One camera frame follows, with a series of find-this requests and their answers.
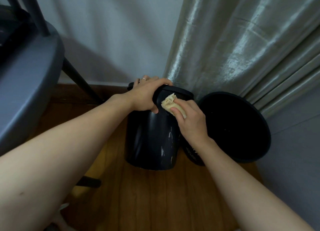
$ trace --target silver curtain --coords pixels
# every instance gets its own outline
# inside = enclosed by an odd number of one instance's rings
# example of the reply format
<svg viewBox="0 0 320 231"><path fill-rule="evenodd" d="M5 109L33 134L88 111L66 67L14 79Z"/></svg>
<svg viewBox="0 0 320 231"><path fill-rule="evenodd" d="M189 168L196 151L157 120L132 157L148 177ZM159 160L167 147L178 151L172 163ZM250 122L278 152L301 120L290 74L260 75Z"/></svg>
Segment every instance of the silver curtain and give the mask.
<svg viewBox="0 0 320 231"><path fill-rule="evenodd" d="M164 76L265 117L320 82L320 0L184 0Z"/></svg>

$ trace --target white wall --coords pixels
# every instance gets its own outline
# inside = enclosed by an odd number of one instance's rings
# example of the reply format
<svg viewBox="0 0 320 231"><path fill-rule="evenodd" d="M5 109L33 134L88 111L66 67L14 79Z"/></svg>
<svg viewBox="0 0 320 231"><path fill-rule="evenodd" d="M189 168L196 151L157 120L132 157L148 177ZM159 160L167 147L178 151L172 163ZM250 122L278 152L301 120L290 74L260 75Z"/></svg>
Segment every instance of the white wall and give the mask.
<svg viewBox="0 0 320 231"><path fill-rule="evenodd" d="M183 0L38 0L66 57L92 84L162 76ZM62 74L60 82L71 80Z"/></svg>
<svg viewBox="0 0 320 231"><path fill-rule="evenodd" d="M267 119L269 152L257 162L264 184L320 231L320 86Z"/></svg>

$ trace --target wooden floor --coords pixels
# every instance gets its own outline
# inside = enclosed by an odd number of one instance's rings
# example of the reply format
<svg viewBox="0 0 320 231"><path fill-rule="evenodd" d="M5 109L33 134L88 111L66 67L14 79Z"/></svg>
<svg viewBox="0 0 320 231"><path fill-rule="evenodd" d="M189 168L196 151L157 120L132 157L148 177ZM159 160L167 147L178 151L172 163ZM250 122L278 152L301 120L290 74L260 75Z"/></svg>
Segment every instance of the wooden floor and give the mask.
<svg viewBox="0 0 320 231"><path fill-rule="evenodd" d="M35 135L77 117L94 106L50 103ZM126 120L115 130L87 176L100 178L98 189L74 187L62 211L70 226L81 230L217 230L238 228L205 167L179 151L167 171L135 168L124 160ZM261 181L254 164L242 165Z"/></svg>

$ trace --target black bucket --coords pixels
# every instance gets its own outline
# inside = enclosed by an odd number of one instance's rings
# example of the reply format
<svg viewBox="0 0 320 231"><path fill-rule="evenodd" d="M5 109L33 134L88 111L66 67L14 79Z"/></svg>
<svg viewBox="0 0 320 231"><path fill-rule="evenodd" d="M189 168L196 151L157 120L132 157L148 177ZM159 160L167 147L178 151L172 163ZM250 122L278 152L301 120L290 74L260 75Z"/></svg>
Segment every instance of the black bucket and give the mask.
<svg viewBox="0 0 320 231"><path fill-rule="evenodd" d="M161 107L161 102L172 93L179 99L193 99L193 94L187 90L163 85L153 95L158 114L151 111L134 111L129 114L125 159L133 166L150 170L174 167L180 144L180 129L175 117Z"/></svg>
<svg viewBox="0 0 320 231"><path fill-rule="evenodd" d="M206 95L199 102L206 116L208 136L233 160L250 163L262 158L269 150L271 135L261 113L245 99L227 92ZM204 165L194 149L182 141L188 158Z"/></svg>

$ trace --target skin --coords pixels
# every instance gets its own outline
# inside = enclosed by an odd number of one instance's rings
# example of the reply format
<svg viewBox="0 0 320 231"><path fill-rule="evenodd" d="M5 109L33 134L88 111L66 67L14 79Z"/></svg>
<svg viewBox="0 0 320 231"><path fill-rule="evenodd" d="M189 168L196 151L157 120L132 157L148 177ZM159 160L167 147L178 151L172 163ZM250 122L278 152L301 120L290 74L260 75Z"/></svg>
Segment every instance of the skin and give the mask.
<svg viewBox="0 0 320 231"><path fill-rule="evenodd" d="M158 113L155 90L168 79L144 75L134 88L56 126L0 157L0 230L43 230L65 196L93 163L120 122L132 111ZM207 135L194 101L172 108L182 135L199 153L239 224L251 230L313 230L262 184L231 160Z"/></svg>

